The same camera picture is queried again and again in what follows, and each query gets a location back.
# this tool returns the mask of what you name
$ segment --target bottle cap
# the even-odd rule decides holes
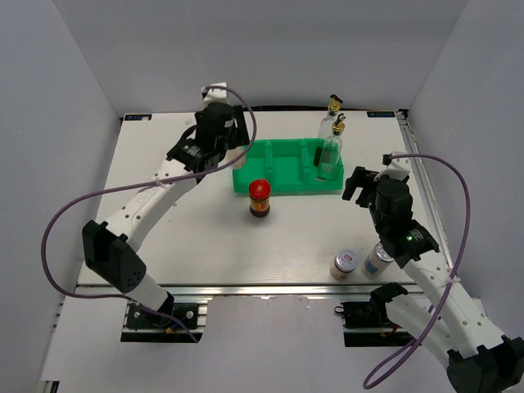
[[[329,106],[327,108],[330,111],[338,112],[341,109],[341,104],[343,103],[343,101],[335,94],[332,94],[329,97],[331,98],[331,102],[329,103]]]
[[[346,119],[346,115],[343,113],[340,113],[337,117],[337,120],[333,123],[333,132],[337,135],[340,135],[344,129],[346,128],[346,125],[344,124],[344,120]]]
[[[357,255],[349,249],[340,250],[335,257],[335,266],[341,272],[351,273],[359,265],[359,259]]]
[[[253,199],[263,200],[271,194],[271,185],[265,178],[253,180],[249,185],[249,196]]]
[[[394,259],[390,257],[386,250],[384,250],[384,247],[381,243],[378,243],[375,246],[375,252],[377,253],[378,258],[388,264],[394,261]]]

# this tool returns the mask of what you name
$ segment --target white wall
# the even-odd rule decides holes
[[[456,164],[472,194],[460,277],[488,313],[524,336],[524,2],[470,0],[410,112],[421,150]],[[430,175],[456,253],[464,220],[459,182]]]
[[[467,0],[55,0],[111,104],[194,111],[228,81],[252,105],[410,107]]]
[[[44,226],[103,185],[118,119],[51,0],[0,5],[0,382],[33,392],[60,296],[39,258]],[[74,287],[87,203],[52,235],[52,271]]]

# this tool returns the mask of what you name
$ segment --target work surface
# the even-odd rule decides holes
[[[255,116],[258,139],[316,138],[325,113],[256,112]],[[368,118],[365,111],[347,111],[346,116],[341,154],[346,177],[356,165],[382,170],[382,154],[405,151],[396,118]],[[195,120],[190,113],[124,121],[106,187],[151,179],[166,152],[191,124]],[[414,218],[430,228],[414,176],[409,186]],[[118,210],[133,194],[104,196],[97,221]],[[343,201],[340,194],[272,196],[270,202],[269,216],[257,219],[250,214],[249,199],[233,193],[231,170],[212,174],[167,212],[138,254],[147,272],[166,285],[331,284],[337,282],[329,265],[339,250],[350,248],[364,261],[378,241],[369,212],[354,201]],[[444,259],[435,253],[424,257]],[[396,265],[375,283],[391,281],[412,282]],[[369,282],[360,269],[345,281]],[[83,267],[79,284],[103,283]]]
[[[345,348],[338,300],[222,297],[198,344],[120,342],[124,300],[66,299],[42,379],[58,393],[364,392],[368,372],[398,348]],[[419,348],[374,393],[451,393]]]

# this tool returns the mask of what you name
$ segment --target glass bottle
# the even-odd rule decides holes
[[[318,166],[318,163],[320,162],[324,142],[326,138],[332,134],[333,123],[335,122],[338,111],[341,109],[341,104],[343,103],[343,101],[335,94],[332,94],[329,97],[331,98],[331,102],[327,107],[327,115],[320,121],[320,128],[318,129],[318,139],[320,140],[318,141],[317,150],[314,154],[313,163],[315,166]]]
[[[342,132],[346,125],[344,120],[346,117],[343,113],[340,113],[337,120],[332,125],[332,132],[329,137],[326,138],[322,149],[322,155],[320,156],[320,162],[318,163],[317,180],[330,180],[335,173],[337,163],[341,158],[342,150]]]

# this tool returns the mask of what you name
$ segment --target robotic arm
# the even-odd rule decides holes
[[[172,314],[174,299],[147,274],[137,251],[165,212],[204,176],[174,183],[166,179],[214,169],[228,150],[249,143],[243,109],[230,106],[226,92],[211,89],[204,103],[206,108],[195,113],[196,125],[183,133],[156,171],[158,185],[139,191],[102,223],[89,221],[82,231],[86,265],[127,297],[163,314]]]
[[[439,252],[431,234],[411,211],[408,161],[384,156],[381,173],[356,167],[346,180],[342,199],[349,201],[356,188],[362,191],[357,205],[369,209],[385,251],[424,291],[434,307],[440,302],[449,273],[444,263],[421,257]],[[508,339],[482,313],[460,282],[452,282],[439,320],[423,344],[446,368],[458,393],[495,393],[520,382],[524,373],[524,341]],[[399,284],[390,283],[371,294],[371,306],[419,337],[431,315]]]

